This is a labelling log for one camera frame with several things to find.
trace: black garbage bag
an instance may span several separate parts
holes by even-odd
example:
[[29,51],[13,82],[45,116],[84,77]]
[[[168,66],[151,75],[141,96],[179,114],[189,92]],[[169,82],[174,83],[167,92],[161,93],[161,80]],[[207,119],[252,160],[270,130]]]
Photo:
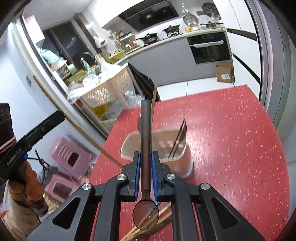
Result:
[[[146,99],[149,99],[152,102],[153,97],[153,89],[154,89],[154,83],[153,81],[146,75],[142,74],[134,66],[132,66],[130,63],[128,63],[128,66],[133,73],[135,80],[137,84],[139,85],[140,89],[142,90],[143,94],[145,95]],[[158,95],[158,92],[156,93],[156,99],[155,102],[160,101],[160,97]]]

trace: white label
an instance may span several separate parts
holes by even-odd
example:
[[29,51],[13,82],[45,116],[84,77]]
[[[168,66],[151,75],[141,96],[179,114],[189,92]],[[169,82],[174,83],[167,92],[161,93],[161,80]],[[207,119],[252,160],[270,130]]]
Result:
[[221,75],[221,78],[222,78],[223,80],[230,80],[230,76],[229,76],[229,74],[222,74],[222,75]]

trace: cardboard box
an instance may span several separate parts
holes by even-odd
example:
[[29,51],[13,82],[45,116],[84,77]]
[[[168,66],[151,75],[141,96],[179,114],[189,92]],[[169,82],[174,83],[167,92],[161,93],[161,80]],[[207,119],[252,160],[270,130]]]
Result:
[[217,64],[215,70],[218,82],[234,83],[231,64]]

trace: stool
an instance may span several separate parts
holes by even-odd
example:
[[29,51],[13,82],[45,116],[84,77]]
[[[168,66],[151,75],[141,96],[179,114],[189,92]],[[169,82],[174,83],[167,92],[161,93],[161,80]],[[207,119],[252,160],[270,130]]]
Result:
[[85,175],[89,163],[93,159],[93,155],[63,137],[59,137],[54,141],[49,154],[78,180],[81,180]]
[[81,185],[59,174],[53,174],[49,184],[44,189],[50,196],[64,202]]

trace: transparent spoon head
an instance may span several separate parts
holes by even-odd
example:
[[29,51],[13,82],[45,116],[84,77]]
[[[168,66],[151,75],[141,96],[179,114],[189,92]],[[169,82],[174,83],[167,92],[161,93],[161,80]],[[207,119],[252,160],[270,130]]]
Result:
[[140,200],[133,209],[133,222],[140,230],[151,230],[158,219],[159,209],[152,200]]

